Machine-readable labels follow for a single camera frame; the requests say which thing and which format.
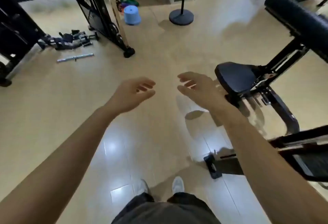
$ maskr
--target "black pants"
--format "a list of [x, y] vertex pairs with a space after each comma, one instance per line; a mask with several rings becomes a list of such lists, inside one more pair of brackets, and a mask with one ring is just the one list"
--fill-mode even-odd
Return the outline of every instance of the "black pants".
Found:
[[[154, 198], [147, 193], [142, 193], [141, 195], [135, 196], [131, 201], [129, 201], [129, 203], [124, 207], [124, 209], [115, 217], [112, 224], [117, 222], [125, 214], [129, 213], [131, 210], [135, 209], [136, 207], [140, 206], [145, 202], [154, 202]], [[207, 204], [201, 199], [195, 197], [193, 194], [188, 194], [183, 192], [175, 193], [171, 198], [167, 200], [167, 202], [173, 204], [194, 205], [214, 215], [214, 213], [207, 206]]]

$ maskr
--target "left arm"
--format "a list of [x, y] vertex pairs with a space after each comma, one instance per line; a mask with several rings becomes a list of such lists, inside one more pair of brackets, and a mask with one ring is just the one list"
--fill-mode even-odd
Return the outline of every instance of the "left arm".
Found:
[[55, 223], [79, 186], [106, 128], [155, 94], [155, 82], [124, 81], [64, 143], [0, 203], [1, 224]]

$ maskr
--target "wooden stick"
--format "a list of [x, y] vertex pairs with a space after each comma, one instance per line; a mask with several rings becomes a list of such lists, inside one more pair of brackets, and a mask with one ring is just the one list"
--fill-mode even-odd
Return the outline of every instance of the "wooden stick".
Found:
[[118, 27], [119, 33], [122, 37], [124, 45], [127, 47], [127, 46], [129, 46], [129, 44], [128, 44], [128, 40], [126, 39], [126, 35], [125, 35], [124, 29], [123, 29], [122, 20], [120, 18], [118, 9], [116, 7], [116, 0], [109, 0], [109, 1], [112, 5], [112, 9], [113, 9], [114, 16], [115, 16], [115, 19], [116, 19], [116, 22], [117, 22], [117, 27]]

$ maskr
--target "black padded seat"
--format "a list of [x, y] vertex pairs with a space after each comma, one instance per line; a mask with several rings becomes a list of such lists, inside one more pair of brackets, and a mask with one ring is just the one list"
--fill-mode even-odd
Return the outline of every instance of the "black padded seat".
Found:
[[328, 62], [328, 20], [296, 0], [266, 0], [266, 10], [289, 28], [296, 37]]
[[253, 65], [233, 62], [221, 63], [215, 68], [215, 74], [228, 94], [243, 94], [249, 92], [256, 81]]

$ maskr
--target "sneaker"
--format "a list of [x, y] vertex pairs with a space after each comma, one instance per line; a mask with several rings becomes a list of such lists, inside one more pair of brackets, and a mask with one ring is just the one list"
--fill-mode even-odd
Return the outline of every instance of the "sneaker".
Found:
[[172, 193], [175, 194], [179, 192], [184, 192], [184, 183], [182, 178], [180, 176], [177, 176], [173, 180]]
[[135, 190], [136, 195], [141, 195], [142, 193], [147, 193], [149, 194], [149, 187], [146, 183], [145, 180], [140, 179], [137, 184], [136, 184], [136, 190]]

